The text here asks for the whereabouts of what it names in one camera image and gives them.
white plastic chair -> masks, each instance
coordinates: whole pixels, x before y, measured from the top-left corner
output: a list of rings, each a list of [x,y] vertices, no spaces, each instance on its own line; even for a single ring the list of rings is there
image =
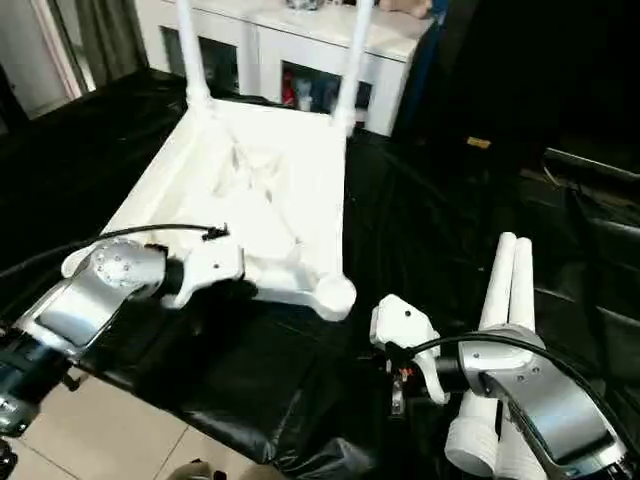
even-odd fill
[[[189,0],[176,0],[188,110],[104,231],[155,223],[227,225],[258,299],[344,319],[356,291],[342,269],[346,139],[374,0],[359,0],[333,116],[211,98]],[[193,232],[133,236],[184,257]],[[86,252],[63,264],[69,276]]]

white cabinet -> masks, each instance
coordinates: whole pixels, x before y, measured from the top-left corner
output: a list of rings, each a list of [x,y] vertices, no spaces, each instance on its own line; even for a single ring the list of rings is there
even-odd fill
[[[183,74],[174,3],[136,0],[136,8],[149,64],[158,70]],[[259,95],[257,32],[252,25],[201,9],[194,9],[194,25],[207,79],[243,95]]]
[[[314,102],[320,103],[314,110],[330,111],[332,99],[327,98],[326,91],[330,89],[337,94],[337,81],[334,88],[330,78],[322,78],[326,77],[322,72],[339,77],[343,72],[346,49],[264,27],[259,28],[258,38],[262,96],[274,102],[282,101],[283,74],[295,72],[296,77],[309,79],[314,86],[318,82],[324,84],[324,92],[319,94],[323,98]],[[359,120],[367,130],[391,134],[404,90],[405,70],[404,63],[365,54],[360,71],[358,112]]]
[[[354,7],[325,5],[306,12],[287,8],[285,0],[192,2],[212,83],[282,102],[283,84],[295,77],[296,85],[300,79],[312,85],[305,108],[330,111],[354,30]],[[150,65],[183,73],[174,3],[136,0],[136,5]],[[413,51],[431,24],[402,13],[374,12],[358,95],[367,130],[391,134]]]

tile floor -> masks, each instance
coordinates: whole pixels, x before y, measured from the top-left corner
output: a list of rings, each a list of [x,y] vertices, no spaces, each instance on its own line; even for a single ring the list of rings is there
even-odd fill
[[[71,393],[60,386],[20,440],[11,480],[166,480],[200,458],[229,480],[279,480],[182,421],[97,379]]]

black plastic sheet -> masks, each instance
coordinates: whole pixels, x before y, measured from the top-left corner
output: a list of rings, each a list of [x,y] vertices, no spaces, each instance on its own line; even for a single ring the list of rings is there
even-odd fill
[[[99,231],[181,118],[183,89],[137,74],[0,137],[0,268]],[[178,312],[131,303],[83,367],[291,478],[465,478],[443,456],[455,400],[387,419],[369,320],[395,293],[443,335],[476,328],[506,230],[533,240],[540,335],[579,362],[640,443],[638,210],[472,151],[364,132],[347,156],[344,266],[358,300],[345,322],[217,285]],[[52,263],[3,281],[0,320],[56,278]]]

black cable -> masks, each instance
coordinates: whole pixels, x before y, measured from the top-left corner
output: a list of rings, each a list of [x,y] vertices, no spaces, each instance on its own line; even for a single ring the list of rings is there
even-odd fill
[[[536,345],[532,345],[523,340],[518,340],[515,338],[504,337],[500,335],[494,335],[490,333],[468,333],[464,335],[456,335],[453,337],[442,337],[436,338],[435,340],[430,340],[428,342],[421,343],[420,345],[416,345],[415,347],[405,349],[405,353],[408,354],[410,358],[415,357],[418,353],[424,352],[426,350],[430,350],[435,347],[440,347],[444,345],[452,345],[459,344],[462,342],[490,342],[490,343],[501,343],[503,345],[510,345],[512,347],[522,348],[523,350],[527,350],[529,352],[535,353],[536,355],[540,355],[543,358],[546,358],[551,363],[553,363],[559,370],[564,372],[569,378],[571,378],[576,384],[582,388],[585,393],[593,400],[596,406],[601,410],[604,414],[605,418],[609,421],[611,426],[613,427],[616,434],[620,437],[625,446],[629,449],[629,452],[633,455],[635,459],[640,459],[640,450],[635,445],[633,439],[629,432],[627,432],[626,428],[613,411],[613,409],[609,406],[609,404],[602,398],[602,396],[591,386],[589,381],[582,376],[578,370],[576,370],[568,361],[560,358],[555,353],[551,353],[544,348],[538,347]]]
[[[123,228],[122,230],[114,230],[112,232],[102,233],[95,237],[87,238],[84,240],[76,240],[73,242],[69,242],[64,245],[60,245],[58,247],[52,248],[50,250],[46,250],[44,252],[38,253],[12,267],[9,267],[3,271],[0,271],[0,280],[6,277],[9,277],[11,275],[14,275],[24,270],[25,268],[30,267],[33,264],[46,260],[49,257],[66,253],[66,252],[69,252],[70,250],[78,250],[81,248],[85,248],[101,240],[108,240],[113,237],[119,237],[121,235],[129,235],[132,233],[150,232],[150,231],[156,231],[156,230],[198,230],[203,232],[210,232],[211,230],[217,231],[218,229],[216,227],[205,227],[203,225],[190,225],[190,224],[182,224],[182,223],[161,223],[157,225],[142,225],[139,227],[130,227],[130,228]]]

